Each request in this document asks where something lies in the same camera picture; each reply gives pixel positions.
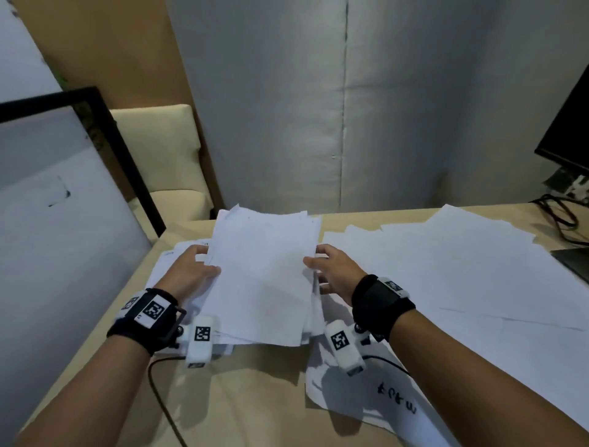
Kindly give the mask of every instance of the black wristband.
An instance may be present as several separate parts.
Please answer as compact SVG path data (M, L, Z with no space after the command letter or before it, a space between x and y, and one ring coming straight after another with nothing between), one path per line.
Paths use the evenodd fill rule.
M155 295L169 301L172 306L164 311L151 328L147 328L136 322L134 318ZM150 355L153 355L155 352L168 347L175 340L175 337L169 338L170 331L180 324L186 314L184 310L181 310L182 315L177 320L177 306L178 301L170 293L157 288L148 288L146 293L129 309L127 315L114 322L107 332L107 338L113 335L130 338L142 345Z
M409 298L401 298L376 275L362 278L352 294L354 321L377 340L388 340L397 319L413 309L415 304Z

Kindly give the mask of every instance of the power cord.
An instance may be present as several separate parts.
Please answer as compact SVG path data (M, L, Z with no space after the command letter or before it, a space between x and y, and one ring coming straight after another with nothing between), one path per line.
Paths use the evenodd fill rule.
M557 214L552 209L551 201L553 201L560 207L561 211L564 212L570 218L570 221L560 216L557 216ZM570 239L569 237L565 236L565 234L562 232L561 225L564 225L566 229L569 230L576 230L579 228L579 219L577 218L575 213L573 213L569 209L569 207L567 207L564 204L564 202L576 203L577 205L585 206L587 208L586 203L574 199L569 199L566 197L556 197L552 194L544 194L539 199L533 200L530 203L535 203L536 205L538 205L538 207L540 207L542 211L544 211L547 215L552 217L554 225L556 226L558 233L560 234L560 237L562 237L562 239L564 239L567 242L570 242L571 244L589 246L589 242L579 241L577 239Z
M409 377L411 377L411 374L409 374L409 372L405 368L403 368L402 366L397 365L396 363L394 363L394 362L392 362L392 361L390 361L388 359L385 359L384 357L379 357L379 356L362 356L362 358L364 360L367 360L367 359L382 360L382 361L387 362L388 364L394 366L398 370L403 371L405 374L407 374ZM152 368L154 367L154 365L156 363L159 363L161 361L185 360L185 359L186 359L186 356L165 357L163 359L157 359L157 360L152 361L150 363L150 365L147 367L147 380L149 381L149 386L151 388L151 391L153 391L153 394L154 394L155 398L157 399L157 403L160 404L161 411L164 413L164 416L168 420L168 423L170 424L170 426L172 427L172 430L174 431L174 434L176 435L176 439L178 439L178 442L180 443L180 445L182 447L188 447L188 445L184 441L184 438L182 438L182 435L180 434L180 431L178 430L178 427L174 423L174 419L172 419L172 415L168 411L168 409L166 407L166 404L164 403L163 399L161 398L160 392L155 387L155 383L153 381L153 376L151 375L151 370L152 370Z
M362 356L362 358L363 358L364 360L366 360L366 359L376 359L376 360L382 360L382 361L385 361L385 362L387 362L388 364L390 364L390 365L394 366L395 368L397 368L398 370L400 370L400 371L403 371L403 372L404 372L405 374L407 374L409 377L411 377L411 374L409 374L409 371L407 371L405 368L403 368L403 367L402 367L402 366L400 366L400 365L397 365L396 363L394 363L394 362L392 362L392 361L390 361L390 360L388 360L388 359L386 359L386 358L384 358L384 357L379 357L379 356Z
M188 447L188 445L185 443L184 438L182 438L182 435L180 434L180 431L178 430L178 427L174 423L174 419L172 419L172 416L170 415L170 412L166 408L166 404L162 400L162 398L160 396L160 393L158 392L157 388L155 387L155 383L153 382L153 377L151 376L151 369L153 368L153 366L156 363L159 363L161 361L185 360L185 359L186 359L186 356L165 357L163 359L157 359L157 360L152 361L150 363L150 365L147 367L147 380L149 380L149 386L151 388L151 391L153 391L153 393L155 395L155 398L157 399L157 403L160 404L161 411L164 413L164 416L166 417L166 419L170 423L170 426L172 427L172 430L174 431L174 434L176 435L176 438L178 439L178 442L180 442L180 445L182 447Z

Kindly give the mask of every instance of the wooden desk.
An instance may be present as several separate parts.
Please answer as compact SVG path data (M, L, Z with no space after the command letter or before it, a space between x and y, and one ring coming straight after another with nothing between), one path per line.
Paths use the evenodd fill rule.
M535 205L473 206L466 209L535 233L535 242L548 250L569 248L558 239L552 222L544 218ZM385 223L423 222L435 212L436 209L415 209L328 214L323 216L322 232L343 231L350 224L378 229ZM589 209L576 207L574 212L585 224L580 232L589 234ZM117 311L133 293L145 286L160 253L172 249L180 241L211 237L214 224L214 221L196 221L168 227L34 415L96 352ZM187 370L183 362L158 364L154 367L154 380L190 446L401 446L395 435L386 430L325 411L307 399L305 369L308 355L308 346L236 346L231 356L215 360L203 369ZM131 409L119 445L178 445L146 380Z

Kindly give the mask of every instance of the wooden panel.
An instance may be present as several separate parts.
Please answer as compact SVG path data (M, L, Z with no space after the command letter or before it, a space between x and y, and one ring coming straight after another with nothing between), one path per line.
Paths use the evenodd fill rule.
M14 0L56 75L98 86L112 109L194 102L165 0ZM223 201L202 128L201 166L215 208Z

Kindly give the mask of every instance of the chair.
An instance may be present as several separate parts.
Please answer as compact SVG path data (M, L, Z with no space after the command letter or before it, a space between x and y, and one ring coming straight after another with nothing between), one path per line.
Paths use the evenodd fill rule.
M200 141L186 104L111 110L166 225L210 218L213 203L198 162ZM143 231L157 235L137 198L129 202Z

